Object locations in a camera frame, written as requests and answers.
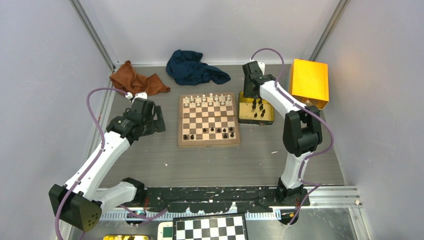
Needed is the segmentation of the yellow metal tray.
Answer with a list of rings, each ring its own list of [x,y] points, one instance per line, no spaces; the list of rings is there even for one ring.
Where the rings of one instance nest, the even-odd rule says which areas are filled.
[[[243,125],[270,126],[275,121],[273,106],[261,98],[244,97],[238,94],[238,123]]]

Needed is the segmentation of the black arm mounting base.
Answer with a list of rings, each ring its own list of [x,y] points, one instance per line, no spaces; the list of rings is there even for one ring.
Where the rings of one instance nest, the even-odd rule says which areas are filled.
[[[145,207],[152,212],[167,209],[169,213],[270,213],[274,207],[310,204],[307,190],[284,192],[281,186],[209,186],[209,187],[148,187],[143,196],[124,203],[125,207]]]

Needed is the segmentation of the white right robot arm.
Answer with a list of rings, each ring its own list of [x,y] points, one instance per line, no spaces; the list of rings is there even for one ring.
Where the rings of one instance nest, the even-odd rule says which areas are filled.
[[[307,157],[323,140],[320,111],[296,100],[275,77],[265,75],[257,61],[244,64],[242,69],[244,97],[266,100],[284,119],[282,141],[287,159],[278,180],[277,198],[281,204],[291,205],[303,192],[302,178]]]

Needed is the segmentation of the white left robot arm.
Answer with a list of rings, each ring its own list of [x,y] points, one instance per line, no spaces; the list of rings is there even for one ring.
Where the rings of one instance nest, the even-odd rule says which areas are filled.
[[[166,129],[161,107],[145,92],[129,92],[126,97],[131,107],[110,121],[84,165],[65,184],[54,184],[48,192],[55,217],[83,232],[92,230],[103,213],[126,203],[141,206],[147,197],[145,185],[131,177],[98,191],[111,167],[135,141]]]

